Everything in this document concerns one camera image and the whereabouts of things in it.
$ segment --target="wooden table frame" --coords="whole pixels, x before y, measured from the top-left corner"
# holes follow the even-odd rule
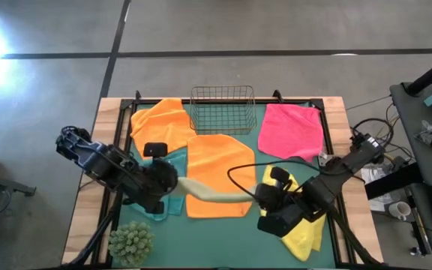
[[[155,102],[160,99],[160,97],[144,98],[141,99],[141,101]],[[278,100],[276,97],[257,97],[256,99]],[[320,99],[323,101],[323,118],[325,118],[328,125],[328,135],[331,138],[330,145],[332,146],[332,151],[337,156],[346,155],[350,148],[351,132],[342,97],[285,97],[286,101],[309,99]],[[136,109],[135,106],[131,106],[133,100],[134,98],[103,98],[101,100],[94,123],[92,134],[93,141],[115,144],[122,149],[129,149],[128,142],[131,141],[129,139],[126,140],[126,138],[129,134],[129,118]],[[80,186],[90,181],[90,178],[83,175]],[[84,248],[113,201],[114,197],[95,182],[86,185],[79,191],[62,263],[70,262]],[[350,179],[343,186],[342,198],[339,203],[344,205],[342,209],[346,212],[345,214],[349,226],[358,237],[359,241],[375,259],[382,262],[383,257],[363,183],[355,178]],[[339,230],[338,225],[335,226],[337,246],[335,247],[335,243],[333,243],[333,249],[338,250],[334,250],[334,252],[338,252],[340,262],[360,263],[361,260],[357,256],[355,257],[351,248],[348,248],[347,242]],[[112,224],[111,227],[112,228],[108,227],[106,230],[102,239],[102,245],[100,249],[97,249],[99,257],[90,257],[87,263],[107,261],[109,258],[107,256],[107,236],[110,230],[114,230],[116,226]]]

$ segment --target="table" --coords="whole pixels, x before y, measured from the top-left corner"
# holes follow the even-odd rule
[[[432,249],[432,148],[414,138],[422,129],[422,120],[432,124],[432,107],[428,108],[423,103],[425,98],[432,95],[432,85],[419,97],[409,96],[402,85],[393,85],[390,91],[417,163],[404,168],[402,172],[396,172],[397,175],[391,174],[392,179],[372,182],[372,187],[371,184],[367,184],[366,188],[373,189],[369,190],[368,197],[377,197],[408,186]]]
[[[309,97],[286,97],[285,99],[290,100],[298,98]],[[344,109],[343,99],[341,97],[315,98],[323,99],[334,153],[336,155],[345,155],[349,151],[351,133],[346,111]],[[101,100],[96,122],[94,124],[92,136],[94,141],[101,141],[106,144],[113,143],[116,122],[122,100],[124,99],[104,98]],[[120,140],[120,147],[122,148],[122,143],[125,141],[128,119],[129,113],[124,116],[123,120],[124,124],[122,126],[123,128]],[[81,185],[84,185],[88,181],[90,180],[86,176],[83,176],[81,179]],[[64,256],[62,259],[63,263],[71,261],[80,252],[91,237],[92,233],[95,231],[100,215],[103,192],[104,189],[101,186],[96,183],[91,183],[78,193],[73,219],[67,237],[67,243],[64,249]],[[343,197],[347,218],[353,232],[377,260],[383,261],[364,185],[356,179],[349,180],[343,186]],[[101,262],[104,262],[107,253],[106,236],[103,238],[103,247],[101,248],[99,256]],[[337,244],[341,251],[341,259],[343,262],[347,262],[348,254],[346,252],[344,237],[341,233],[338,233],[337,239]]]

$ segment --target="black clamp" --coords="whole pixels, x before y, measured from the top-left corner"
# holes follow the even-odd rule
[[[134,99],[135,104],[141,104],[141,93],[140,90],[136,90],[136,98]]]
[[[126,110],[131,105],[133,105],[132,99],[123,99],[123,100],[121,100],[121,105],[119,106],[119,109],[120,110]]]
[[[273,92],[273,98],[277,98],[277,101],[279,101],[279,103],[284,103],[284,99],[281,96],[281,93],[279,92],[279,90],[274,90]]]
[[[311,98],[310,102],[313,104],[313,106],[315,108],[317,108],[320,111],[324,110],[324,102],[323,99],[316,99],[316,98]]]

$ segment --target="mug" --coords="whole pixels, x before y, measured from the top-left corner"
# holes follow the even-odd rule
[[[395,202],[389,206],[389,214],[400,221],[406,221],[406,216],[411,214],[411,207],[405,202]]]

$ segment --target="green mat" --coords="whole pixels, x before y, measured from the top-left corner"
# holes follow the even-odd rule
[[[138,110],[152,105],[139,105]],[[189,112],[189,105],[184,105]],[[257,126],[248,135],[235,135],[237,140],[253,149],[256,162],[280,160],[257,150],[257,139],[261,121],[266,111],[265,104],[255,107]],[[137,160],[141,160],[134,144],[131,151]],[[317,172],[306,166],[293,163],[280,165],[292,173],[301,185]],[[261,182],[265,166],[256,168],[256,178]],[[154,249],[142,267],[204,267],[204,268],[334,268],[329,225],[322,232],[321,251],[311,251],[306,262],[296,259],[276,236],[257,229],[260,209],[256,203],[245,217],[192,219],[186,215],[183,206],[181,216],[168,216],[164,221],[153,221],[132,209],[121,207],[119,226],[131,221],[144,221],[151,226],[154,237]],[[122,266],[113,260],[113,267]]]

